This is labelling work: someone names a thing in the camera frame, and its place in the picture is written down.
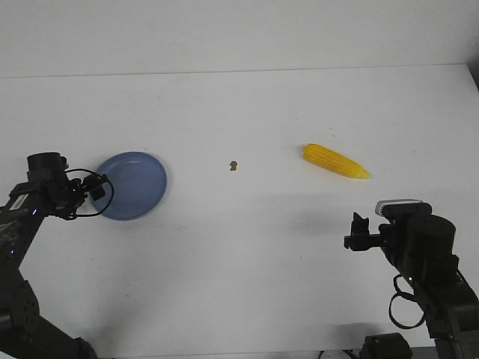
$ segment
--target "white wall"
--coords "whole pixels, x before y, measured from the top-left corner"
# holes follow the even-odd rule
[[[0,0],[0,77],[468,63],[477,0]]]

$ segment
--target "white table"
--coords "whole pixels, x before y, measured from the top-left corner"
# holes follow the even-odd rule
[[[343,248],[353,211],[375,232],[378,200],[428,201],[456,224],[454,252],[479,289],[478,100],[462,65],[2,79],[4,201],[44,151],[91,169],[146,151],[169,178],[136,221],[47,219],[22,273],[43,316],[102,357],[359,347],[399,330],[395,270],[377,249]],[[373,179],[305,162],[309,142]],[[402,333],[433,344],[425,327]]]

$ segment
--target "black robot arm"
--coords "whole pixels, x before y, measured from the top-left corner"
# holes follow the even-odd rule
[[[21,359],[96,359],[91,346],[73,339],[40,315],[37,297],[19,266],[43,219],[76,218],[87,193],[100,198],[105,176],[68,179],[58,153],[28,157],[28,182],[15,186],[0,211],[0,350]]]
[[[479,302],[458,269],[459,258],[452,254],[456,229],[447,219],[432,215],[428,203],[407,202],[378,203],[376,213],[389,224],[380,225],[377,235],[370,235],[369,220],[355,213],[344,246],[353,251],[381,247],[412,287],[410,298],[407,293],[401,296],[417,302],[423,310],[440,359],[478,358]],[[396,295],[402,293],[396,282],[394,286]]]

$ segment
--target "blue bowl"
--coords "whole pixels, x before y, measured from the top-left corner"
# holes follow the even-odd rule
[[[118,221],[141,217],[162,199],[166,190],[166,171],[153,156],[143,152],[125,152],[98,167],[115,187],[113,201],[103,215]],[[97,211],[105,208],[112,190],[104,184],[106,196],[92,201]]]

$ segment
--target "corn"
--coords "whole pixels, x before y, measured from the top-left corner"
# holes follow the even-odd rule
[[[302,149],[302,155],[306,161],[337,174],[352,178],[371,178],[369,172],[359,163],[319,144],[307,144]]]

